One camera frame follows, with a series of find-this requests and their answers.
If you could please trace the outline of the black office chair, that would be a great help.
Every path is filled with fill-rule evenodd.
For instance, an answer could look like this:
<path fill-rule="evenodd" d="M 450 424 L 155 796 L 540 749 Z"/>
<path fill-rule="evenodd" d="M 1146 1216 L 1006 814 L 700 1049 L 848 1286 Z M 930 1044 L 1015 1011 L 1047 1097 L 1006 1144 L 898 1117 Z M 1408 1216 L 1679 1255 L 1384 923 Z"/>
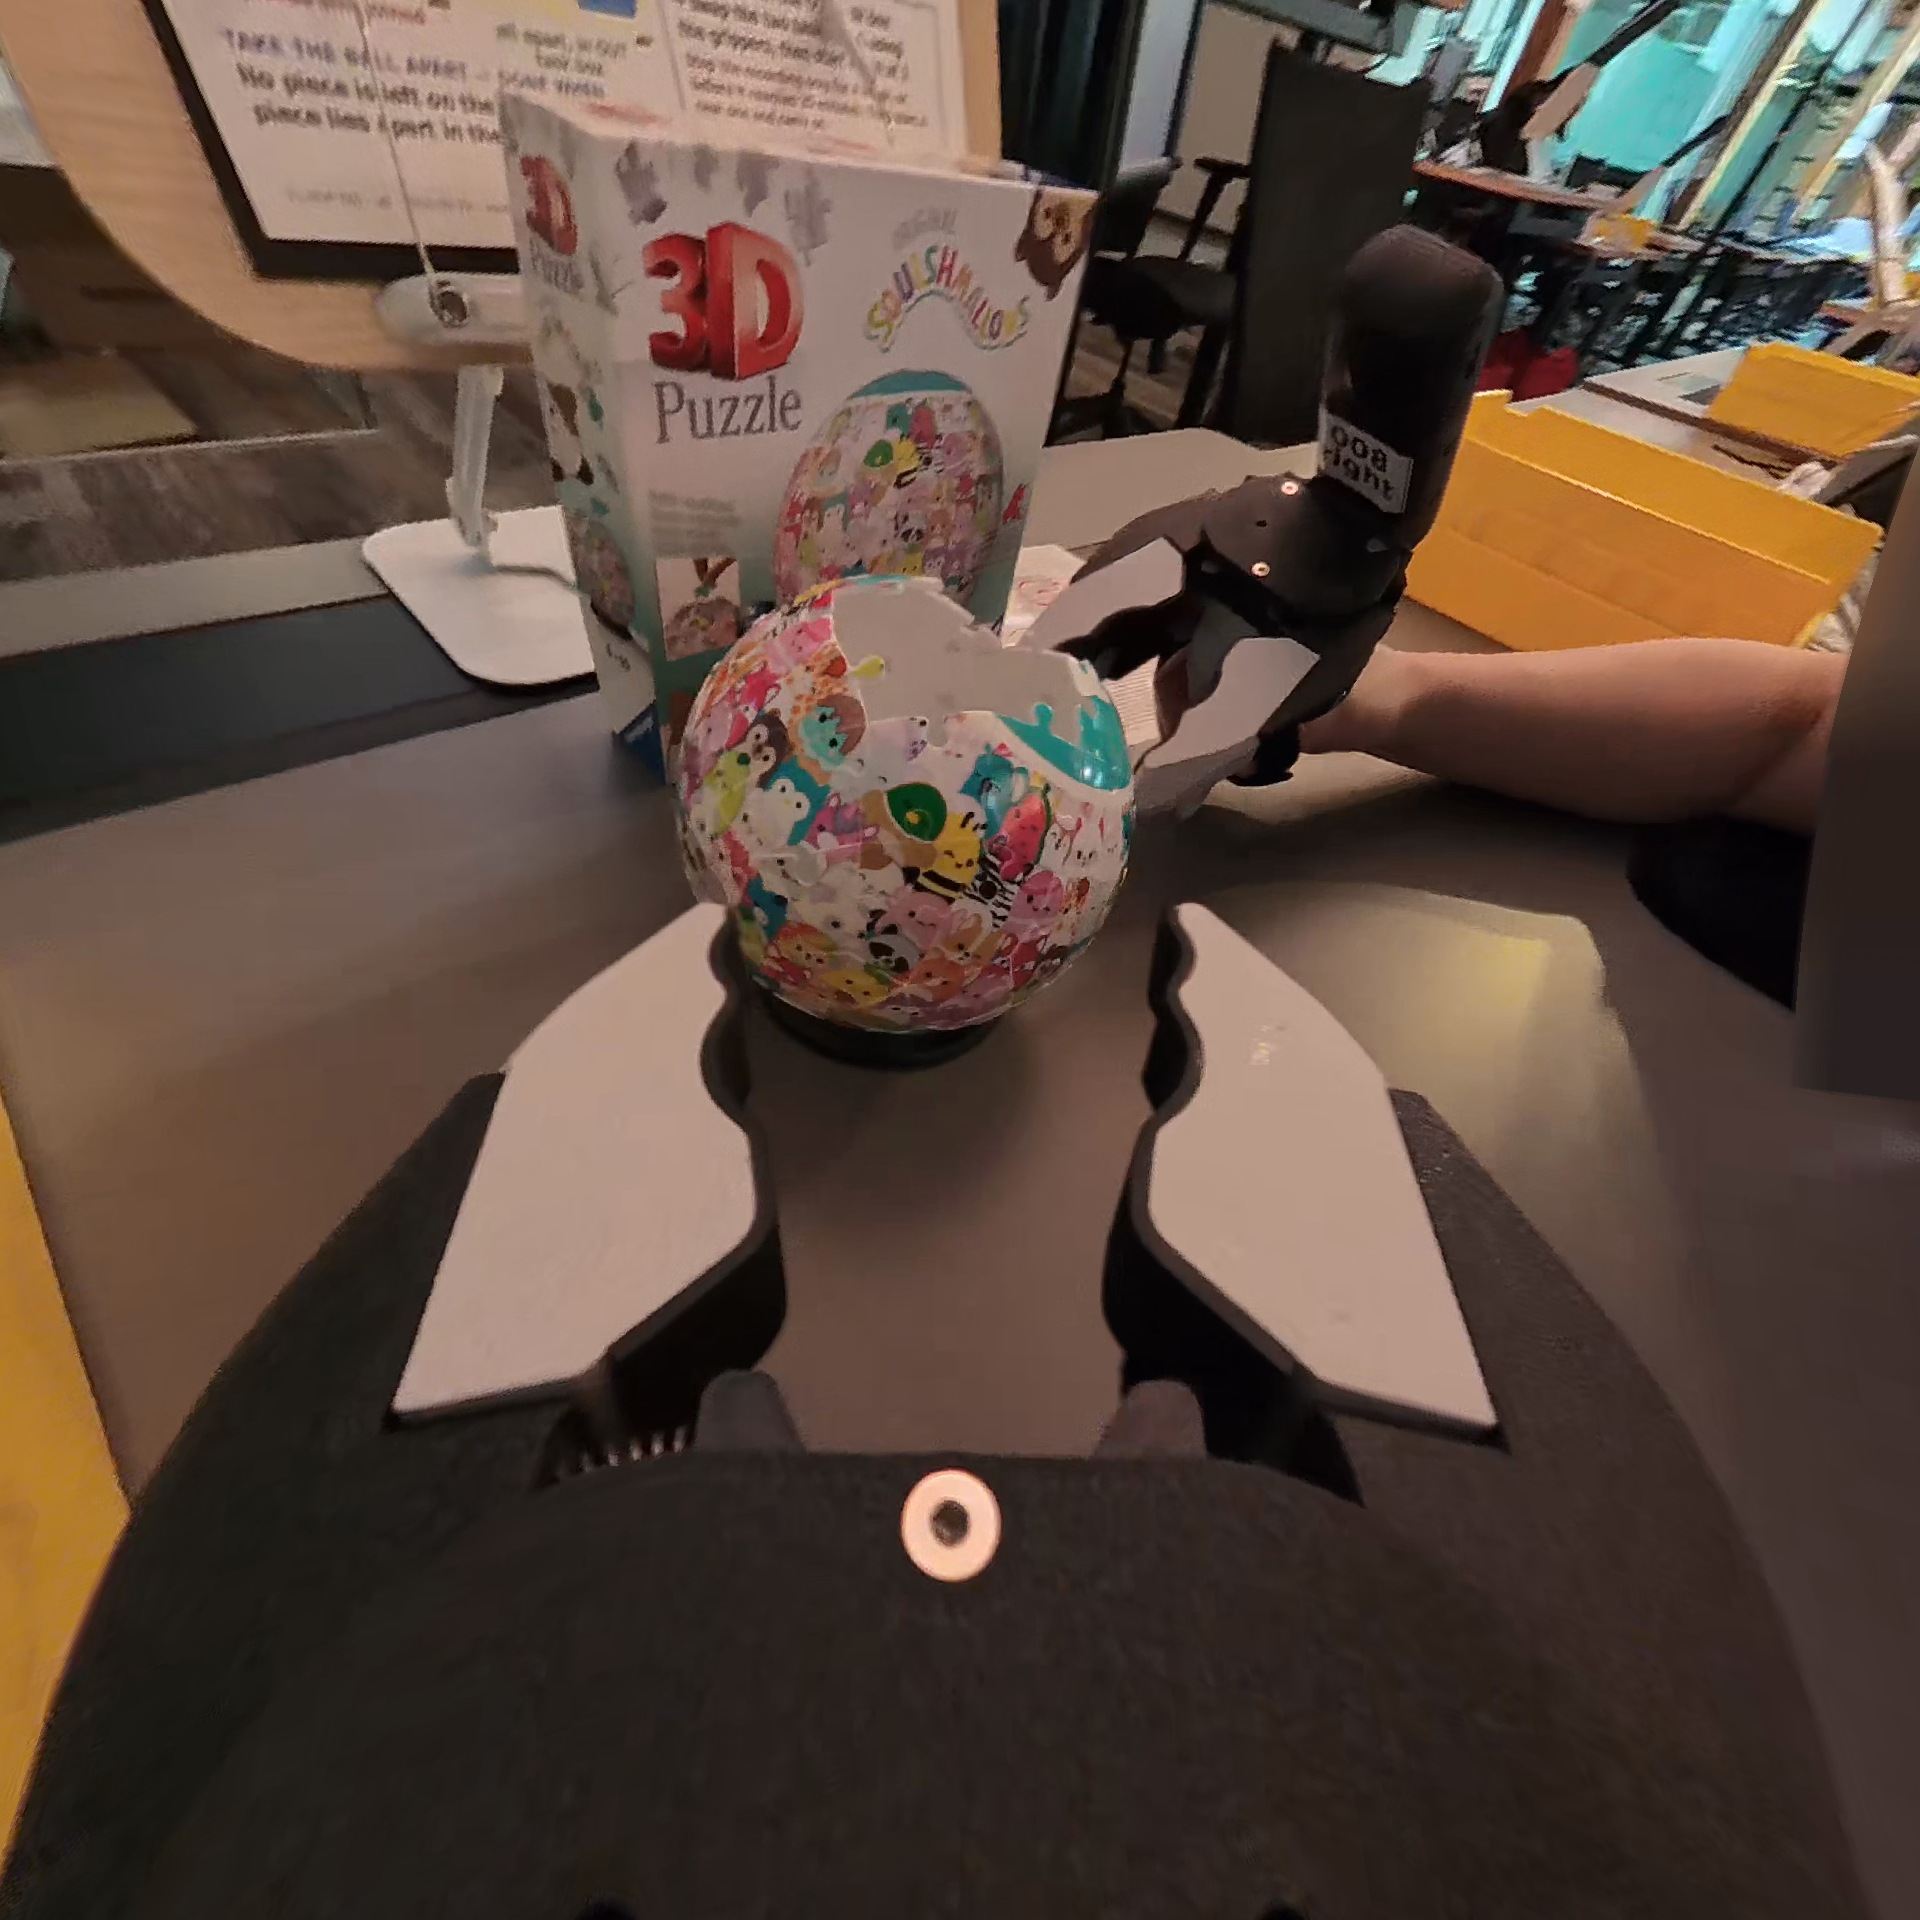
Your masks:
<path fill-rule="evenodd" d="M 1167 343 L 1183 331 L 1197 334 L 1197 347 L 1173 422 L 1197 427 L 1206 419 L 1236 315 L 1243 246 L 1235 232 L 1219 265 L 1197 261 L 1194 251 L 1227 187 L 1246 185 L 1253 169 L 1246 160 L 1197 158 L 1194 166 L 1206 183 L 1181 248 L 1175 255 L 1146 254 L 1146 235 L 1175 164 L 1175 158 L 1159 158 L 1123 166 L 1098 199 L 1080 313 L 1115 339 L 1118 363 L 1107 391 L 1060 399 L 1050 430 L 1056 441 L 1085 435 L 1123 438 L 1149 430 L 1127 399 L 1130 365 L 1142 345 L 1147 368 L 1160 371 Z"/>

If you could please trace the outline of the black upright board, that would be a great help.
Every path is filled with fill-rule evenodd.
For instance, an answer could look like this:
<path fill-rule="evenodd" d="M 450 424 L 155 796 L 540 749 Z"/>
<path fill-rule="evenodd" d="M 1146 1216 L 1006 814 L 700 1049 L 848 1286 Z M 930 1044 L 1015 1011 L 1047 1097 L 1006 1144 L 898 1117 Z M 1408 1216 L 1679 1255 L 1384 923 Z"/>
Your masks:
<path fill-rule="evenodd" d="M 1210 424 L 1258 445 L 1317 427 L 1338 286 L 1404 211 L 1429 89 L 1269 49 L 1232 240 L 1235 307 Z"/>

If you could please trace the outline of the yellow plastic bin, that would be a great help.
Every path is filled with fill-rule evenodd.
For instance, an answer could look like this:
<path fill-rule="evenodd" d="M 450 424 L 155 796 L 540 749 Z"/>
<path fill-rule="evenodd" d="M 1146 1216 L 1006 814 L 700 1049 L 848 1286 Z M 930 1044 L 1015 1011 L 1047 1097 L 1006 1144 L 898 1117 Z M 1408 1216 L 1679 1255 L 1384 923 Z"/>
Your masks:
<path fill-rule="evenodd" d="M 3 1120 L 3 1829 L 128 1520 L 79 1342 Z"/>
<path fill-rule="evenodd" d="M 1844 459 L 1917 415 L 1917 376 L 1788 343 L 1746 347 L 1707 404 L 1717 430 Z"/>
<path fill-rule="evenodd" d="M 1408 597 L 1510 652 L 1800 646 L 1876 556 L 1870 519 L 1479 393 Z"/>

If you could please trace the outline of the dark desk panel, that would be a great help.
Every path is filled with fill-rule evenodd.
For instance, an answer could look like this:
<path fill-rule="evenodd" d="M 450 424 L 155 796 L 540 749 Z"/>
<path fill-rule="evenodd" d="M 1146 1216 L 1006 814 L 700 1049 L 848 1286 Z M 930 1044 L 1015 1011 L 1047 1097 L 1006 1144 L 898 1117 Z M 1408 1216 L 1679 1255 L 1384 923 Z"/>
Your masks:
<path fill-rule="evenodd" d="M 3 667 L 3 843 L 571 701 L 626 760 L 626 784 L 660 784 L 656 751 L 606 731 L 590 676 L 474 678 L 391 597 L 16 656 Z"/>

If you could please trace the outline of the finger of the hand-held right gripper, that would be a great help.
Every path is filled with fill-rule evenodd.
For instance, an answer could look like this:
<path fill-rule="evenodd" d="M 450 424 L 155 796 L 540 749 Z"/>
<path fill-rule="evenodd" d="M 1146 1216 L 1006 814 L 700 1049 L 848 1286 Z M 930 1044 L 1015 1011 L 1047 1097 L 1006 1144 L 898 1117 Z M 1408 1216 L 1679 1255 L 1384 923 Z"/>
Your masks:
<path fill-rule="evenodd" d="M 1123 680 L 1179 656 L 1194 641 L 1197 620 L 1187 556 L 1167 539 L 1154 539 L 1084 566 L 1030 624 L 1030 648 Z"/>
<path fill-rule="evenodd" d="M 1187 657 L 1154 676 L 1159 735 L 1141 751 L 1141 819 L 1183 819 L 1213 787 L 1255 767 L 1264 734 L 1318 656 L 1291 638 L 1235 638 L 1212 691 L 1188 691 Z"/>

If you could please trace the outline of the black ball stand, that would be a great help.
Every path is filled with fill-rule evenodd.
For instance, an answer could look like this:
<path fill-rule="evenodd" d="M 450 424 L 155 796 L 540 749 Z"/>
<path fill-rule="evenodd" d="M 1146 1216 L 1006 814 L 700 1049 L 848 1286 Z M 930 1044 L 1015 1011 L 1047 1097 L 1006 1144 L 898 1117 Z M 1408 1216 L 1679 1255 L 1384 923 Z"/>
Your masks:
<path fill-rule="evenodd" d="M 895 981 L 858 967 L 838 950 L 773 942 L 740 953 L 759 1004 L 778 1032 L 829 1063 L 877 1071 L 919 1071 L 979 1049 L 1006 1021 L 939 1025 L 930 1007 L 894 1007 Z"/>

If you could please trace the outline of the person's right forearm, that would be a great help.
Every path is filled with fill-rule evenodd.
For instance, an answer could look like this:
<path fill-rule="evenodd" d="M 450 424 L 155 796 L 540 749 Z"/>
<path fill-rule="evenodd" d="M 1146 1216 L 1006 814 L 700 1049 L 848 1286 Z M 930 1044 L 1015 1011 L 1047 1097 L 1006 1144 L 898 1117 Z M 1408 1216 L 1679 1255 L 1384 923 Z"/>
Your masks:
<path fill-rule="evenodd" d="M 1616 825 L 1741 820 L 1812 833 L 1851 657 L 1664 638 L 1554 654 L 1375 652 L 1302 726 L 1312 753 Z"/>

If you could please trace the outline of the colourful puzzle ball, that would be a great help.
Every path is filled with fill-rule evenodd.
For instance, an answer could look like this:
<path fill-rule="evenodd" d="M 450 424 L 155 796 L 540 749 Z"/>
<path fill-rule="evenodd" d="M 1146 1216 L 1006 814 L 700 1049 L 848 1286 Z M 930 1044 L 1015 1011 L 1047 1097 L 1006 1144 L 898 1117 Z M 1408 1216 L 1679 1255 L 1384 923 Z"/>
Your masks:
<path fill-rule="evenodd" d="M 749 982 L 910 1040 L 1067 972 L 1136 833 L 1136 751 L 1092 664 L 910 577 L 757 620 L 700 686 L 672 789 L 687 881 L 727 909 Z"/>

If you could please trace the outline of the instruction poster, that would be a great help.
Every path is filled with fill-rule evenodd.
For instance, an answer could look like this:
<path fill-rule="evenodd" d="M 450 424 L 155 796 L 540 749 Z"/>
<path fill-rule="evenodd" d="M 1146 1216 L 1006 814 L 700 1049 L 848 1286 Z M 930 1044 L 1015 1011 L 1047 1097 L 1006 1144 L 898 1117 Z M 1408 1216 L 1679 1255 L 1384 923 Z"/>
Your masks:
<path fill-rule="evenodd" d="M 253 271 L 512 265 L 499 99 L 696 137 L 1000 150 L 989 4 L 143 4 Z"/>

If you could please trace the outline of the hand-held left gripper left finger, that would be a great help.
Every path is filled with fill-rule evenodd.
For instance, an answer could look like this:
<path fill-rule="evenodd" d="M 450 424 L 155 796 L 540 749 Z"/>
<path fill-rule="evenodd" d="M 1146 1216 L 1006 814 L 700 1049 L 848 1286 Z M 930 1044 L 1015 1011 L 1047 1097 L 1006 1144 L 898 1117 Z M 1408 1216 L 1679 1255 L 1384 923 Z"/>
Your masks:
<path fill-rule="evenodd" d="M 591 1449 L 687 1436 L 783 1321 L 731 921 L 696 903 L 517 1044 L 391 1413 L 571 1407 Z"/>

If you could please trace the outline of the printed instruction sheet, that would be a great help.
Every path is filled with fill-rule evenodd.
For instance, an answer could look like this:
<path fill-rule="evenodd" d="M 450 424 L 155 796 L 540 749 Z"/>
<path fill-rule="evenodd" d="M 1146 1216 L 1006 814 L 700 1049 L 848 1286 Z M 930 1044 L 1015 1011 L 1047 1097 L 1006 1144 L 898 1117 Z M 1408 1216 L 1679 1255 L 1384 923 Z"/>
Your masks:
<path fill-rule="evenodd" d="M 1027 646 L 1036 624 L 1067 589 L 1084 560 L 1060 544 L 1027 544 L 1015 564 L 1015 580 L 999 621 L 1000 645 Z M 1120 717 L 1120 735 L 1127 759 L 1138 767 L 1163 739 L 1163 721 L 1156 700 L 1156 673 L 1160 660 L 1146 657 L 1130 671 L 1099 664 L 1095 671 Z"/>

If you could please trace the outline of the curved wooden board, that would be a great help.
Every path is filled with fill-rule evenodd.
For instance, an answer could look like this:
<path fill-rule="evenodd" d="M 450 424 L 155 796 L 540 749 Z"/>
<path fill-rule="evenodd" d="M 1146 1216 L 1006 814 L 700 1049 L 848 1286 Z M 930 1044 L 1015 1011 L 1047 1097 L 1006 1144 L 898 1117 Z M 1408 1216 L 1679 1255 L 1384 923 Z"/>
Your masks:
<path fill-rule="evenodd" d="M 5 4 L 5 64 L 85 213 L 194 317 L 309 368 L 458 373 L 455 349 L 403 345 L 374 315 L 376 294 L 408 275 L 253 271 L 143 4 Z M 868 137 L 790 142 L 912 158 Z M 512 229 L 512 265 L 492 275 L 517 271 L 515 246 Z M 461 271 L 422 262 L 412 276 L 422 267 Z"/>

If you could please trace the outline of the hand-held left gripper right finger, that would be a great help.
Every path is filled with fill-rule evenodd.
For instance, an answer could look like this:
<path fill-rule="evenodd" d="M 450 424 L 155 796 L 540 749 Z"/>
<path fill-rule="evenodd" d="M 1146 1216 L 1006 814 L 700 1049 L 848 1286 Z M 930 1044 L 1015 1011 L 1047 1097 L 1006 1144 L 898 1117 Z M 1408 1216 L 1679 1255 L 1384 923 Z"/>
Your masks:
<path fill-rule="evenodd" d="M 1159 925 L 1147 1116 L 1111 1223 L 1141 1452 L 1356 1495 L 1338 1422 L 1504 1453 L 1494 1393 L 1375 1061 L 1219 911 Z"/>

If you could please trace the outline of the printed puzzle box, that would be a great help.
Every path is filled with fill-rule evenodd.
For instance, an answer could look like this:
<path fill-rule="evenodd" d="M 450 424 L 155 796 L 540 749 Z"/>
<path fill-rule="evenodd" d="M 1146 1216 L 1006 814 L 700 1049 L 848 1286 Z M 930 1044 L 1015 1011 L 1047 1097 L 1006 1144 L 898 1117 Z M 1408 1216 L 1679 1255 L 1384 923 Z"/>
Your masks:
<path fill-rule="evenodd" d="M 499 115 L 614 739 L 658 774 L 728 645 L 829 580 L 926 577 L 999 627 L 1098 192 L 525 89 Z"/>

